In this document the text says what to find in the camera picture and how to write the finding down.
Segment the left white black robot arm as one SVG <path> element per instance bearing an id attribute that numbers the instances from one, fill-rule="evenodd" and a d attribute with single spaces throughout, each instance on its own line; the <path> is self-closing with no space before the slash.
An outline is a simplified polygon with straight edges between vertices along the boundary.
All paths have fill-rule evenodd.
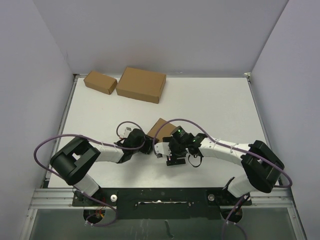
<path id="1" fill-rule="evenodd" d="M 124 139 L 110 147 L 103 144 L 98 147 L 76 136 L 50 159 L 50 164 L 69 186 L 84 192 L 83 198 L 89 205 L 95 206 L 101 201 L 102 193 L 101 187 L 88 174 L 93 164 L 125 163 L 138 152 L 150 154 L 152 143 L 153 138 L 138 128 L 128 131 Z"/>

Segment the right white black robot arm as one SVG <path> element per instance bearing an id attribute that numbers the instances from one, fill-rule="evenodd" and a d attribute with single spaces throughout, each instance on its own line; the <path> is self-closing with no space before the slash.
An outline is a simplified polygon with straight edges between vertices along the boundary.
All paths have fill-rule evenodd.
<path id="1" fill-rule="evenodd" d="M 252 191 L 270 193 L 285 168 L 282 161 L 262 141 L 234 143 L 212 138 L 204 133 L 192 135 L 181 126 L 154 146 L 155 153 L 167 158 L 166 164 L 185 164 L 189 157 L 216 158 L 244 169 L 244 174 L 232 177 L 224 186 L 223 200 L 232 205 Z"/>

